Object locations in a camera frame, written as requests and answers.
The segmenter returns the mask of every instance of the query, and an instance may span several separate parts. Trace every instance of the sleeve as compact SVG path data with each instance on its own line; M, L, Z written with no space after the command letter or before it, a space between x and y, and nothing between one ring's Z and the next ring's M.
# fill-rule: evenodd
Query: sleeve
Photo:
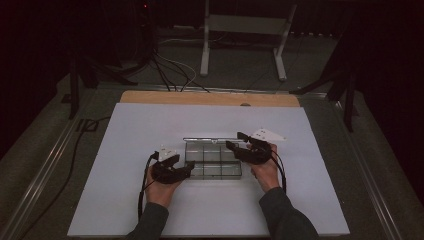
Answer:
M318 239L311 221L295 209L280 187L269 190L259 201L272 239Z
M168 209L156 204L146 203L143 215L135 227L125 239L126 240L157 240L162 234L165 227L166 220L168 219Z

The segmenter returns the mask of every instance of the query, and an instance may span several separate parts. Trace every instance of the handheld controller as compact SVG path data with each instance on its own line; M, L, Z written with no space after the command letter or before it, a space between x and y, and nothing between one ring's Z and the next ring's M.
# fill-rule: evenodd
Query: handheld controller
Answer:
M152 177L155 181L163 184L172 184L190 177L194 163L182 168L174 168L174 164L179 161L180 155L176 154L163 161L153 164Z
M234 157L242 162L259 165L267 162L272 157L271 146L268 142L247 136L244 133L237 132L237 139L251 143L250 149L237 147L235 143L225 142L225 146L233 151Z

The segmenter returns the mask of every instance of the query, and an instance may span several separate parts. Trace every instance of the metal rail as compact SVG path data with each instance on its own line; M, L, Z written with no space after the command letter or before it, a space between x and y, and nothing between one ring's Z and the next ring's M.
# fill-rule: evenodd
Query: metal rail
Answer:
M336 115L339 126L341 127L346 140L350 145L352 156L355 162L358 164L358 169L361 174L362 181L368 191L368 195L371 199L374 209L380 219L381 225L383 226L384 232L386 233L387 239L389 240L402 240L402 235L390 213L387 203L384 199L383 194L380 192L376 181L374 180L373 174L367 164L367 161L362 154L356 140L352 137L351 133L345 127L343 121L343 107L340 102L332 105L333 111Z
M72 133L77 125L77 122L79 121L79 116L81 115L81 112L91 100L92 94L87 93L85 95L86 96L84 96L81 101L82 104L80 110L76 113L73 120L68 121L68 123L66 124L65 128L59 135L55 145L50 151L50 154L47 156L43 165L38 170L38 173L32 179L27 190L25 191L25 194L18 203L18 206L15 208L12 217L8 220L5 228L1 232L1 240L18 239L22 228L28 219L28 216L31 214L34 205L40 197L47 181L52 175L57 163L60 161L62 153L66 149L66 146L68 145L72 137Z

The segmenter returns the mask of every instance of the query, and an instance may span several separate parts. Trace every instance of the white board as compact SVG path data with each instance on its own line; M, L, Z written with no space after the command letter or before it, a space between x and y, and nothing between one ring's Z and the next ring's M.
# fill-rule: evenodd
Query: white board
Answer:
M235 138L269 129L283 159L287 191L320 235L349 229L303 108L118 103L69 228L69 236L120 237L137 224L144 167L161 145L183 138ZM258 201L263 192L249 167L240 180L185 180L174 194L164 237L268 236Z

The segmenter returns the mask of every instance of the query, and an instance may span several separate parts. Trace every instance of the dark background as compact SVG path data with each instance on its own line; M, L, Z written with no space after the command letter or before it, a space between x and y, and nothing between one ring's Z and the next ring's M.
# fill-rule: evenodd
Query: dark background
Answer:
M56 83L68 74L67 40L74 39L84 53L105 64L119 65L134 57L126 46L143 45L147 39L136 28L145 23L146 12L140 8L142 1L135 13L128 7L133 1L119 2L120 6L101 0L1 3L0 157L55 96ZM278 6L266 8L258 1L246 0L243 5L236 0L216 1L211 11L237 8L240 15L280 14ZM295 36L313 33L339 38L326 70L346 61L355 66L357 90L363 92L421 202L423 12L420 1L302 1L291 29ZM159 27L197 28L203 24L203 13L203 1L156 1L153 17Z

